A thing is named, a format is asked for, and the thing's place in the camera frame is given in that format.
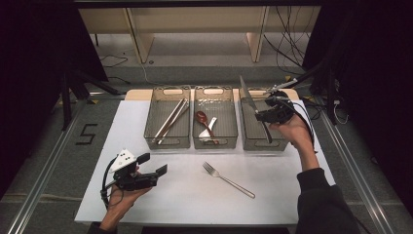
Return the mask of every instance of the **translucent plastic bin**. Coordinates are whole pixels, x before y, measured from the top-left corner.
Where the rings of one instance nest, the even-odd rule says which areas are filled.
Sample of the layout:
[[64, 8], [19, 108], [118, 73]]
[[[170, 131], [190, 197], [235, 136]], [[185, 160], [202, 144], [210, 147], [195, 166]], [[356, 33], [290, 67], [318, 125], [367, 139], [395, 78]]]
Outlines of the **translucent plastic bin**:
[[[267, 89], [265, 88], [249, 88], [248, 89], [252, 99], [255, 102], [258, 110], [266, 110], [269, 106], [265, 103], [265, 98], [268, 96], [264, 95]], [[240, 89], [240, 106], [241, 106], [241, 132], [243, 138], [243, 148], [244, 150], [250, 151], [284, 151], [288, 145], [288, 140], [286, 140], [279, 131], [270, 130], [271, 137], [273, 139], [272, 143], [268, 143], [265, 136], [264, 130], [262, 129], [261, 122], [258, 122], [255, 118], [255, 112], [252, 107], [248, 104], [245, 98], [245, 93], [243, 89]]]
[[[168, 129], [164, 137], [157, 136], [176, 106], [182, 105], [181, 115]], [[144, 137], [150, 149], [189, 148], [191, 87], [155, 87], [151, 98]]]
[[[208, 123], [216, 117], [212, 132], [215, 137], [206, 140], [200, 133], [206, 127], [195, 118], [197, 111], [203, 111]], [[231, 87], [207, 86], [195, 87], [193, 138], [196, 149], [235, 148], [238, 129], [234, 95]]]

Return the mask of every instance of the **cable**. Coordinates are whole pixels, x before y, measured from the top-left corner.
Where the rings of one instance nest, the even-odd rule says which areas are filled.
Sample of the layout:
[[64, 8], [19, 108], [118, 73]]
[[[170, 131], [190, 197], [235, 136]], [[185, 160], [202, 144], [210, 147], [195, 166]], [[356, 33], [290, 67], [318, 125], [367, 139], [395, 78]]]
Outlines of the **cable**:
[[279, 54], [282, 54], [282, 56], [284, 56], [285, 58], [289, 59], [290, 61], [292, 61], [292, 62], [293, 62], [294, 64], [296, 64], [297, 66], [301, 67], [301, 65], [300, 65], [299, 63], [296, 63], [296, 61], [294, 61], [292, 58], [290, 58], [289, 56], [287, 56], [286, 54], [284, 54], [283, 52], [280, 51], [280, 46], [281, 46], [282, 40], [280, 41], [279, 47], [276, 48], [276, 46], [274, 46], [274, 45], [270, 42], [270, 40], [268, 40], [268, 38], [267, 38], [267, 36], [266, 36], [265, 34], [264, 34], [264, 38], [267, 40], [268, 44], [270, 44], [271, 48], [273, 48], [273, 50], [276, 51], [276, 53], [277, 53], [277, 55], [276, 55], [276, 64], [277, 64], [277, 68], [278, 68], [279, 70], [281, 70], [281, 71], [283, 71], [283, 72], [286, 72], [286, 73], [294, 74], [294, 75], [303, 75], [303, 74], [296, 73], [296, 72], [292, 72], [292, 71], [289, 71], [289, 70], [284, 70], [284, 69], [282, 69], [282, 68], [280, 67], [280, 65], [279, 65]]
[[340, 121], [340, 118], [338, 117], [338, 115], [337, 115], [337, 113], [336, 113], [336, 108], [337, 108], [337, 106], [338, 106], [338, 104], [335, 104], [335, 105], [334, 105], [334, 115], [335, 115], [337, 121], [338, 121], [340, 124], [347, 124], [347, 122], [349, 121], [349, 115], [346, 116], [346, 119], [345, 119], [344, 122], [341, 122], [341, 121]]
[[325, 105], [317, 104], [312, 101], [310, 101], [306, 97], [300, 97], [301, 100], [304, 102], [304, 106], [307, 108], [314, 108], [317, 112], [314, 114], [310, 119], [311, 120], [317, 120], [321, 116], [321, 112], [326, 109]]
[[117, 76], [109, 76], [109, 77], [107, 77], [107, 78], [109, 78], [109, 79], [118, 79], [118, 80], [121, 80], [121, 81], [127, 83], [128, 85], [131, 84], [131, 82], [129, 82], [129, 81], [127, 81], [127, 80], [124, 80], [124, 79], [122, 79], [122, 78], [120, 78], [120, 77], [117, 77]]
[[109, 184], [106, 185], [106, 177], [107, 177], [107, 173], [109, 172], [110, 167], [115, 162], [116, 158], [112, 159], [107, 165], [106, 170], [104, 171], [104, 175], [103, 175], [102, 190], [100, 190], [100, 198], [103, 200], [103, 203], [106, 209], [109, 207], [109, 200], [107, 198], [110, 196], [110, 195], [109, 196], [107, 195], [107, 189], [110, 187], [110, 185], [113, 184], [113, 183], [109, 183], [110, 185]]
[[313, 18], [314, 9], [315, 9], [315, 7], [313, 7], [313, 10], [311, 11], [310, 18], [308, 19], [308, 23], [307, 23], [306, 27], [304, 28], [303, 33], [301, 34], [301, 36], [295, 42], [298, 42], [304, 36], [304, 34], [307, 34], [307, 37], [310, 38], [310, 35], [306, 31], [307, 31], [307, 28], [310, 26], [311, 19]]
[[294, 64], [296, 64], [297, 66], [300, 66], [300, 67], [301, 67], [300, 63], [294, 61], [294, 60], [293, 60], [292, 58], [290, 58], [288, 55], [284, 54], [284, 53], [281, 52], [279, 49], [277, 49], [277, 48], [270, 42], [270, 40], [268, 40], [268, 38], [267, 38], [267, 36], [266, 36], [265, 34], [264, 34], [264, 38], [265, 38], [265, 40], [268, 42], [268, 44], [270, 44], [270, 46], [271, 46], [271, 48], [273, 48], [273, 50], [275, 50], [277, 53], [282, 54], [282, 56], [284, 56], [286, 59], [292, 61], [292, 62], [293, 62]]
[[[142, 67], [142, 70], [143, 70], [144, 79], [145, 79], [145, 81], [146, 81], [148, 84], [158, 85], [158, 86], [171, 86], [171, 85], [167, 85], [167, 84], [162, 84], [162, 83], [156, 83], [156, 82], [151, 82], [151, 81], [149, 81], [149, 80], [148, 80], [148, 77], [147, 77], [147, 74], [146, 74], [145, 66], [144, 66], [142, 63], [140, 63], [140, 66]], [[197, 85], [180, 85], [180, 86], [197, 86]]]
[[[288, 7], [288, 8], [287, 8], [288, 23], [289, 23], [289, 18], [290, 18], [290, 8], [291, 8], [291, 7]], [[285, 25], [285, 23], [284, 23], [284, 21], [283, 21], [283, 19], [282, 19], [282, 15], [280, 14], [280, 11], [279, 11], [279, 7], [276, 7], [276, 10], [277, 10], [277, 13], [279, 14], [279, 18], [280, 18], [280, 20], [281, 20], [281, 22], [282, 22], [282, 27], [284, 28], [285, 33], [288, 35], [289, 40], [288, 40], [288, 38], [285, 36], [285, 33], [283, 33], [282, 36], [283, 36], [283, 38], [285, 38], [285, 40], [290, 44], [291, 49], [292, 49], [292, 53], [294, 54], [294, 57], [295, 57], [295, 59], [296, 59], [297, 62], [298, 62], [298, 58], [295, 56], [295, 53], [294, 53], [294, 48], [295, 48], [295, 50], [297, 50], [297, 52], [300, 54], [300, 57], [301, 57], [302, 59], [303, 59], [303, 57], [302, 57], [301, 53], [302, 53], [302, 54], [304, 54], [304, 53], [298, 49], [298, 47], [297, 47], [297, 45], [295, 44], [294, 40], [292, 40], [290, 31], [289, 31], [289, 25], [288, 25], [288, 26]]]
[[115, 190], [113, 190], [113, 191], [110, 191], [110, 194], [109, 194], [108, 196], [106, 196], [106, 199], [107, 199], [108, 197], [112, 196], [112, 194], [115, 193], [115, 192], [118, 191], [118, 190], [120, 190], [120, 191], [122, 192], [121, 200], [119, 200], [119, 202], [117, 202], [117, 203], [115, 203], [115, 204], [109, 204], [109, 203], [106, 204], [106, 203], [105, 203], [106, 209], [109, 208], [109, 207], [116, 206], [116, 205], [120, 204], [120, 203], [122, 202], [122, 200], [124, 200], [125, 192], [124, 192], [124, 190], [122, 190], [122, 189], [115, 189]]
[[103, 60], [105, 60], [106, 58], [109, 58], [109, 57], [113, 57], [113, 58], [116, 58], [116, 59], [123, 59], [123, 60], [118, 62], [118, 63], [115, 63], [113, 65], [103, 65], [103, 67], [114, 67], [114, 66], [122, 64], [122, 63], [124, 63], [125, 61], [128, 60], [128, 58], [126, 58], [126, 57], [117, 57], [117, 56], [108, 55], [108, 56], [105, 56], [105, 57], [101, 58], [100, 61], [103, 61]]

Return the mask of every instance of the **spoon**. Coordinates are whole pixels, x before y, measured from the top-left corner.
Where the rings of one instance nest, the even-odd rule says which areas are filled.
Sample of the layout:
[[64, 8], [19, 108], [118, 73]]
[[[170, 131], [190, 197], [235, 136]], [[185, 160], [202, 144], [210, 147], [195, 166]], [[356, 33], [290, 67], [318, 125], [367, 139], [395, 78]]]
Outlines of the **spoon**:
[[[197, 113], [195, 113], [195, 118], [197, 119], [198, 122], [200, 122], [201, 124], [203, 124], [206, 127], [206, 130], [209, 132], [209, 135], [211, 137], [215, 137], [215, 135], [213, 134], [213, 132], [210, 130], [209, 126], [207, 125], [207, 115], [203, 112], [203, 111], [197, 111]], [[214, 144], [218, 144], [218, 140], [214, 140], [213, 141]]]

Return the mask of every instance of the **black sleeve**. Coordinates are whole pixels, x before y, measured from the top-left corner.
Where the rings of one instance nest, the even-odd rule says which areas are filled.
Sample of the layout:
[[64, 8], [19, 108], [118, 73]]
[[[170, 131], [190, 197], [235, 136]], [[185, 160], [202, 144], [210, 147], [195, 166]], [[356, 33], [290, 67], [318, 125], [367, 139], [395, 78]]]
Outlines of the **black sleeve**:
[[323, 169], [305, 171], [297, 178], [301, 187], [297, 234], [360, 233], [340, 188], [328, 184]]
[[116, 234], [118, 233], [118, 229], [113, 232], [104, 231], [99, 228], [100, 222], [93, 222], [89, 227], [88, 234]]

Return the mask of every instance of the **kitchen knife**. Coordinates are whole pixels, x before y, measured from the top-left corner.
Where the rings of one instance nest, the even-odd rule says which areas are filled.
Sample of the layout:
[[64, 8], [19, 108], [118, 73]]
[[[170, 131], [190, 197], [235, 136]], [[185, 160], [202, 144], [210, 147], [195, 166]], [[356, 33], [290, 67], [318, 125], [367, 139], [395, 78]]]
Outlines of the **kitchen knife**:
[[[241, 80], [241, 87], [243, 88], [243, 91], [245, 93], [245, 98], [246, 101], [248, 102], [249, 106], [252, 107], [252, 109], [254, 110], [254, 112], [257, 114], [258, 113], [258, 108], [255, 105], [254, 100], [252, 99], [251, 94], [249, 93], [248, 88], [246, 87], [246, 84], [244, 82], [243, 76], [240, 76], [240, 80]], [[265, 125], [264, 121], [261, 121], [261, 126], [265, 132], [265, 137], [267, 138], [268, 143], [272, 143], [273, 139], [271, 138], [270, 132], [268, 131], [267, 126]]]

